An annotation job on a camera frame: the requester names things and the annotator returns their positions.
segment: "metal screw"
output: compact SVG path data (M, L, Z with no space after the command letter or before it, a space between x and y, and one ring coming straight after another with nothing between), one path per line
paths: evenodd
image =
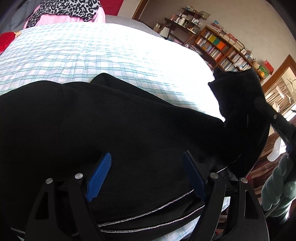
M48 178L48 179L46 179L46 181L45 181L45 182L46 182L46 184L51 184L51 183L52 183L52 181L53 181L53 180L52 180L52 178Z
M246 179L245 177L242 177L242 178L241 178L241 181L242 181L243 183L248 183L248 179Z
M219 177L218 174L215 172L212 172L210 176L211 178L214 178L214 179L217 179Z
M82 173L77 173L76 175L75 175L75 178L76 179L81 179L83 177L83 174Z

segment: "door frame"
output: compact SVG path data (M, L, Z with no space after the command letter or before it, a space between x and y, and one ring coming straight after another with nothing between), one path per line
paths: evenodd
M135 10L132 19L134 20L139 20L144 8L146 7L147 3L149 2L149 0L141 0L137 9Z
M291 55L288 55L288 57L285 59L282 65L274 72L274 74L269 78L269 80L267 80L266 83L264 83L264 85L262 86L263 92L265 93L267 90L269 90L270 87L272 87L273 84L282 77L282 75L286 72L286 70L289 67L296 76L296 62Z

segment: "wooden desk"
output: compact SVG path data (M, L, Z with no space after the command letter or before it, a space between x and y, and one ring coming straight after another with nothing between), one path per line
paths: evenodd
M170 20L169 18L165 18L165 21L166 21L166 23L161 27L160 31L162 31L165 27L167 27L170 24L170 27L168 27L169 28L169 32L168 32L167 38L169 38L169 36L171 35L171 31L174 30L176 27L179 28L179 29L181 29L182 31L184 31L185 33L187 33L189 35L189 38L183 43L183 46L185 46L186 44L188 44L189 42L191 42L192 40L194 40L198 36L197 34L191 32L186 27L184 27L184 26L182 26L180 24L175 23L174 21Z

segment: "leopard print cloth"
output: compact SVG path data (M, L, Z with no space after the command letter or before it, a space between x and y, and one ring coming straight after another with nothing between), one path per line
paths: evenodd
M80 17L87 22L94 18L101 6L99 0L43 0L40 8L29 18L26 28L35 26L46 13Z

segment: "pink blanket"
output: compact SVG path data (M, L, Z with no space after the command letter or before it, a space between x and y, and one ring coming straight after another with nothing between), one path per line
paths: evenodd
M36 12L39 9L39 7L40 5L34 10L34 12ZM35 26L44 25L44 24L53 24L53 23L67 23L67 22L83 22L83 19L79 17L70 17L67 15L43 14ZM102 7L99 7L96 15L89 22L105 23L104 9Z

